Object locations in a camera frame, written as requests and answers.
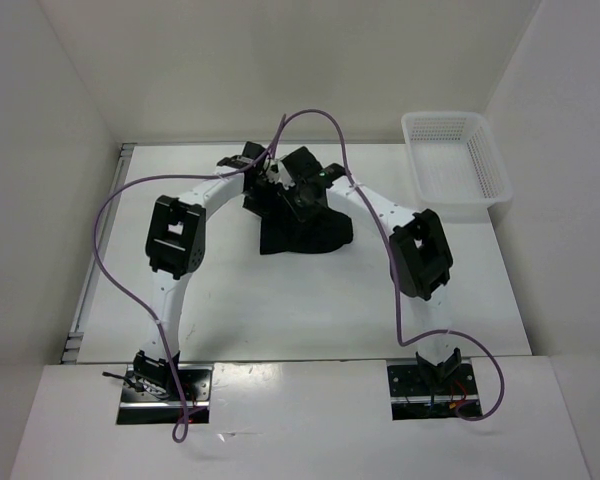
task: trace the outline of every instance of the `black cloth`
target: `black cloth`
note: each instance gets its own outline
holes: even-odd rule
[[[302,223],[288,214],[263,218],[260,224],[260,255],[329,253],[352,241],[351,219],[329,208]]]

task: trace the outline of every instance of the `white wall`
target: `white wall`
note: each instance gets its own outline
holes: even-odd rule
[[[266,138],[310,106],[399,141],[406,111],[482,111],[538,0],[40,1],[117,138],[165,142]]]
[[[600,0],[544,0],[487,109],[514,186],[496,233],[600,478]]]
[[[39,5],[0,1],[0,478],[60,358],[116,149]]]

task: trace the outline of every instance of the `white plastic basket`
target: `white plastic basket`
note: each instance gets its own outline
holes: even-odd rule
[[[423,202],[434,207],[489,207],[511,199],[502,157],[482,115],[407,113],[402,131]]]

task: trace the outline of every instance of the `white table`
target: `white table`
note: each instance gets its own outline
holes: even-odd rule
[[[208,425],[116,426],[121,365],[45,368],[12,480],[589,478],[549,360],[500,359],[479,423],[392,421],[383,361],[216,364]],[[483,408],[498,393],[473,359]]]
[[[281,145],[279,153],[299,145]],[[323,165],[340,162],[338,145],[307,144]],[[136,147],[125,181],[166,173],[210,173],[242,144]],[[350,145],[359,181],[405,206],[417,207],[403,145]],[[144,244],[153,204],[194,181],[143,184],[123,194],[105,263],[144,299],[150,269]],[[454,327],[496,355],[530,355],[498,243],[486,211],[447,221],[454,256],[449,298]],[[259,219],[235,199],[207,225],[207,250],[185,299],[181,361],[278,361],[412,357],[395,339],[392,284],[381,241],[355,227],[354,242],[326,255],[260,256]],[[87,295],[80,324],[80,363],[129,362],[154,328],[135,303],[104,277]],[[420,330],[405,324],[405,333]],[[482,352],[460,341],[465,356]]]

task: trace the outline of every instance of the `red wire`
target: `red wire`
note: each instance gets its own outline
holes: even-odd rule
[[[469,395],[467,393],[467,389],[464,388],[464,385],[462,385],[458,380],[454,380],[454,383],[456,385],[458,385],[458,387],[460,387],[460,390],[462,390],[462,400],[460,400],[461,402],[464,402],[467,399],[467,396]]]

